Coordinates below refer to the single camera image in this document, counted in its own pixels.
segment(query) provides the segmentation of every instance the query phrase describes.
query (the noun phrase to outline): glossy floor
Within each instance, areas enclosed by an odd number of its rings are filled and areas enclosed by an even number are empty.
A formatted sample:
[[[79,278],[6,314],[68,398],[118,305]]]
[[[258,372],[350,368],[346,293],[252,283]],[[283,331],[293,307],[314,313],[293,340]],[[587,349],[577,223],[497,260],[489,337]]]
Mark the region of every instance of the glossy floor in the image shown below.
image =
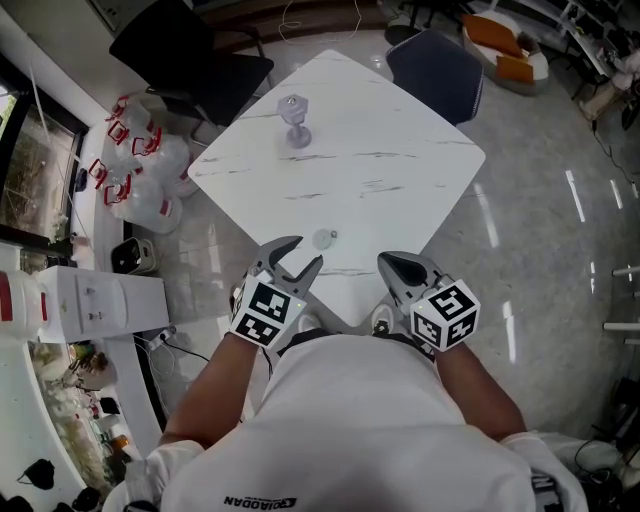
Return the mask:
[[[456,37],[452,27],[443,30]],[[326,48],[391,78],[382,32],[326,42],[347,37],[267,45],[274,78],[281,80]],[[623,336],[603,332],[601,324],[635,318],[636,283],[612,278],[611,270],[640,264],[639,201],[571,101],[577,86],[571,73],[554,62],[549,90],[535,98],[485,81],[478,116],[460,129],[485,151],[486,162],[424,253],[463,278],[481,300],[480,327],[470,346],[520,405],[529,427],[584,435],[614,381],[632,365]],[[615,109],[600,125],[616,162],[627,172],[638,169],[633,145],[640,129],[623,132]],[[153,239],[172,321],[184,324],[178,341],[209,356],[228,326],[229,288],[256,246],[202,192],[185,202],[178,230]],[[350,331],[321,304],[312,301],[312,308],[330,328]],[[367,328],[365,322],[357,332]],[[159,377],[169,409],[202,368],[200,360],[174,354],[176,372]],[[165,351],[154,358],[159,367],[170,363]],[[265,384],[260,356],[254,405]]]

